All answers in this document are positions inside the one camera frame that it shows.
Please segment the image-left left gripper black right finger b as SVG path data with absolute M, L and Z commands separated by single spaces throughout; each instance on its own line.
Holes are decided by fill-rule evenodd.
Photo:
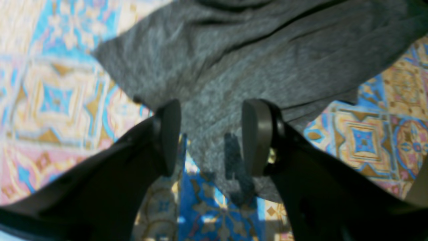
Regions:
M 427 184 L 402 201 L 311 145 L 264 99 L 242 104 L 243 156 L 272 180 L 296 241 L 426 241 Z

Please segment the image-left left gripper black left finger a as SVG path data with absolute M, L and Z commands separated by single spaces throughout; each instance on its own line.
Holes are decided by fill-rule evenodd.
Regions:
M 1 207 L 1 233 L 28 241 L 129 241 L 138 209 L 176 165 L 177 99 L 30 196 Z

